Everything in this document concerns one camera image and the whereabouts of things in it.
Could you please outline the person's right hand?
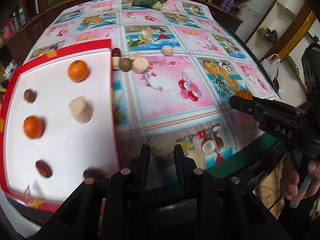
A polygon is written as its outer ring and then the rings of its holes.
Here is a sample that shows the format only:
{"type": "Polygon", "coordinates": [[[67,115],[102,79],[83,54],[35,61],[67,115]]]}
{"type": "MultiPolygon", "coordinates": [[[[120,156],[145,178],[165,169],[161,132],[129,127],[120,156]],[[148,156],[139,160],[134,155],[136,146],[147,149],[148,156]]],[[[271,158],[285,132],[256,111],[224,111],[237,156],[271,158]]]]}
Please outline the person's right hand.
{"type": "Polygon", "coordinates": [[[298,202],[302,199],[312,197],[319,190],[319,162],[310,161],[308,171],[313,175],[313,180],[306,193],[298,193],[299,175],[295,169],[290,155],[286,155],[283,160],[283,170],[280,180],[280,190],[282,196],[291,202],[298,202]]]}

